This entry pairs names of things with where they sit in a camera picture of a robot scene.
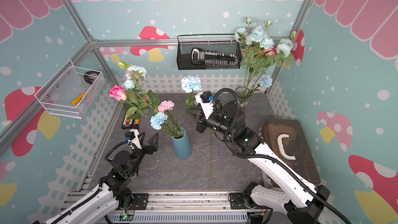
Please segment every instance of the wire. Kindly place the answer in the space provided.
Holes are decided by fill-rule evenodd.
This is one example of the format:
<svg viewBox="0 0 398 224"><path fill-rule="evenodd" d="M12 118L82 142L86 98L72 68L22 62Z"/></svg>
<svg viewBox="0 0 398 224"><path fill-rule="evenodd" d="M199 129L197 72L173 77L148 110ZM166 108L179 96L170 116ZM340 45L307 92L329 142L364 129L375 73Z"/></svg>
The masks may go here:
<svg viewBox="0 0 398 224"><path fill-rule="evenodd" d="M236 152L229 144L228 144L228 140L227 137L230 134L231 130L233 129L233 127L235 126L236 123L236 119L238 118L239 112L240 112L240 100L239 100L239 96L236 94L236 92L230 88L222 88L220 89L216 95L214 96L213 100L217 100L217 97L222 93L222 92L229 92L231 93L235 99L236 99L236 109L235 109L235 115L232 119L231 125L226 129L225 133L224 133L224 143L225 145L228 147L228 149L232 152L232 154L234 154L237 157L240 158L264 158L267 160L271 160L273 163L276 163L277 165L281 166L287 173L290 174L291 177L293 177L294 180L296 180L296 182L298 182L298 184L303 187L305 192L308 192L312 197L314 197L316 200L318 200L319 202L322 203L322 205L324 205L325 207L327 207L328 209L330 209L330 211L332 211L333 213L335 213L338 217L341 218L341 220L343 220L346 224L351 224L351 222L342 214L340 213L337 209L335 209L333 206L331 206L329 203L327 203L324 199L322 199L320 196L318 196L316 193L314 193L307 185L305 185L297 176L296 174L294 174L285 164L283 164L282 162L280 162L278 159L268 156L268 155L263 155L263 154L254 154L254 155L243 155L240 154L238 152Z"/></svg>

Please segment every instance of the socket set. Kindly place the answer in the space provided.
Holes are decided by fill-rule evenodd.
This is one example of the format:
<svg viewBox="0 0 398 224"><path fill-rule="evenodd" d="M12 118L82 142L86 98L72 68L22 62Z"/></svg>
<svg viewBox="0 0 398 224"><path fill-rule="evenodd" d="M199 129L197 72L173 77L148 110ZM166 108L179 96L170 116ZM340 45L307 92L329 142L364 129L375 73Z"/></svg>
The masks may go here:
<svg viewBox="0 0 398 224"><path fill-rule="evenodd" d="M234 39L228 41L210 41L210 39L207 41L184 41L180 37L182 36L177 37L179 40L177 50L179 70L240 68L240 47Z"/></svg>

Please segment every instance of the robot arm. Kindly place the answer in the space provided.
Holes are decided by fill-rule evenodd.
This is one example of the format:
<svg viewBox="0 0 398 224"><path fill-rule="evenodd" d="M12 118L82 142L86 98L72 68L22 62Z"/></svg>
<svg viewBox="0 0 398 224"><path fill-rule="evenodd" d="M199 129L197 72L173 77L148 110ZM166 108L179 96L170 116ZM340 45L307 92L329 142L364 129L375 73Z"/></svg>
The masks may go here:
<svg viewBox="0 0 398 224"><path fill-rule="evenodd" d="M134 204L134 197L127 185L131 182L130 177L135 174L138 176L138 167L144 156L157 151L159 134L151 137L149 145L143 144L145 132L138 134L137 129L132 129L125 136L125 141L117 144L105 156L112 170L85 197L43 224L93 224L118 207L126 209ZM108 159L121 145L128 145L132 153L123 150L113 160Z"/></svg>

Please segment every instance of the gray floor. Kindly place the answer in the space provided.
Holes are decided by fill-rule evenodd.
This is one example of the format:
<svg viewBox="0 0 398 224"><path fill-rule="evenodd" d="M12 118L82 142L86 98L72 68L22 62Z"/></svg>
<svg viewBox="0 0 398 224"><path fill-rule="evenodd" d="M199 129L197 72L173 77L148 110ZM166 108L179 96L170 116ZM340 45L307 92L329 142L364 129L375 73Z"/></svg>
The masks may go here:
<svg viewBox="0 0 398 224"><path fill-rule="evenodd" d="M162 100L171 100L175 103L173 112L183 124L192 145L192 154L186 159L175 156L171 137L166 131L159 132L159 148L153 155L146 155L139 168L139 176L132 178L130 188L132 191L147 190L224 190L241 191L251 181L263 184L261 170L247 161L231 155L231 152L222 141L219 141L212 130L206 129L204 133L195 130L196 123L186 116L185 93L157 94ZM229 101L229 95L223 93L222 103ZM264 122L272 118L272 112L264 93L256 93L248 99L244 109L246 125L258 132ZM117 143L122 142L124 133L128 130L121 129L125 111L119 115L110 140L107 142L103 156ZM146 132L148 140L156 130L150 126L148 118L142 118L139 126L140 132ZM111 170L109 163L101 158L94 173L89 189L97 185L98 179Z"/></svg>

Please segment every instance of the blue carnation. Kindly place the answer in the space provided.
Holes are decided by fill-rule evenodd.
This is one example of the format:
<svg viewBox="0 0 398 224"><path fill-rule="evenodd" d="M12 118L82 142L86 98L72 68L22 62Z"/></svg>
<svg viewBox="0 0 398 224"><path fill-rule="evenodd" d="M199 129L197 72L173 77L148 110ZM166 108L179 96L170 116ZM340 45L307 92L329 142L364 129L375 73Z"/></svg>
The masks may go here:
<svg viewBox="0 0 398 224"><path fill-rule="evenodd" d="M272 86L272 78L267 75L262 75L260 78L260 86L271 87Z"/></svg>
<svg viewBox="0 0 398 224"><path fill-rule="evenodd" d="M158 112L150 118L150 126L156 130L162 129L160 126L167 120L167 115L164 112Z"/></svg>
<svg viewBox="0 0 398 224"><path fill-rule="evenodd" d="M202 83L199 77L188 76L181 79L181 88L184 89L186 93L191 93L193 91L201 91Z"/></svg>

